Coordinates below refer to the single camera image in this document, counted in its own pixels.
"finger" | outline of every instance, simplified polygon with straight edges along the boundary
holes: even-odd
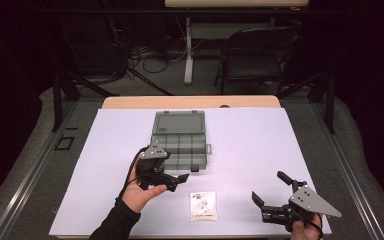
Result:
[[[149,201],[149,200],[153,199],[154,197],[161,195],[166,190],[167,190],[167,186],[163,184],[163,185],[155,186],[155,187],[145,191],[147,200]]]
[[[295,221],[292,224],[291,240],[306,239],[304,233],[304,222],[301,220]]]
[[[313,216],[313,223],[315,223],[317,226],[321,227],[322,226],[322,218],[323,218],[323,214],[320,214],[320,213],[315,213],[314,216]]]

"black chair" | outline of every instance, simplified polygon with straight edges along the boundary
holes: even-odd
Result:
[[[226,42],[214,86],[221,75],[220,94],[225,82],[279,82],[282,89],[283,68],[288,56],[300,40],[295,27],[244,29],[234,33]]]

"cable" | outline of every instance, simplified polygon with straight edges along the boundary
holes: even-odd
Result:
[[[148,84],[149,86],[159,90],[160,92],[164,93],[165,95],[167,96],[175,96],[175,94],[173,93],[170,93],[166,90],[164,90],[163,88],[160,88],[159,86],[157,86],[157,84],[155,84],[154,82],[152,82],[151,80],[149,80],[148,78],[144,77],[143,75],[141,75],[140,73],[138,73],[136,70],[132,69],[132,68],[128,68],[127,69],[128,72],[131,72],[133,73],[135,76],[137,76],[140,80],[142,80],[143,82],[145,82],[146,84]]]
[[[129,182],[130,175],[131,175],[131,173],[132,173],[133,167],[135,166],[136,160],[137,160],[138,157],[139,157],[139,154],[141,154],[142,152],[145,152],[146,149],[148,149],[148,148],[149,148],[149,146],[144,147],[144,148],[141,148],[141,149],[136,153],[135,157],[133,158],[133,161],[132,161],[132,163],[130,164],[130,167],[129,167],[129,172],[127,173],[127,176],[126,176],[126,180],[124,181],[123,189],[121,189],[120,194],[118,194],[118,196],[115,198],[115,204],[117,204],[118,201],[120,201],[121,197],[123,197],[123,194],[124,194],[124,192],[126,191],[127,186],[128,186],[131,182],[133,182],[134,180],[137,179],[137,177],[136,177],[135,179],[133,179],[132,181]]]

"table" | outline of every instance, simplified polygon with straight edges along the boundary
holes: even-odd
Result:
[[[164,193],[147,204],[132,229],[132,238],[288,236],[283,226],[262,223],[261,213],[251,200],[255,191],[267,205],[287,203],[292,192],[276,177],[278,170],[306,180],[314,189],[286,112],[274,96],[106,99],[50,235],[87,238],[114,205],[136,151],[149,144],[155,112],[176,109],[205,111],[207,143],[213,145],[213,152],[208,155],[206,170],[191,173],[176,192]],[[237,120],[246,123],[232,131]],[[191,222],[189,194],[205,191],[216,192],[218,220]],[[323,230],[331,233],[326,219]]]
[[[173,8],[221,8],[221,7],[305,7],[308,0],[165,0],[166,7]],[[184,83],[192,84],[192,39],[227,39],[233,33],[264,27],[264,23],[193,23],[186,18],[186,67]]]

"small paper tag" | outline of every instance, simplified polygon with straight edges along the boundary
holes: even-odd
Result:
[[[216,221],[217,201],[215,192],[190,193],[191,221]]]

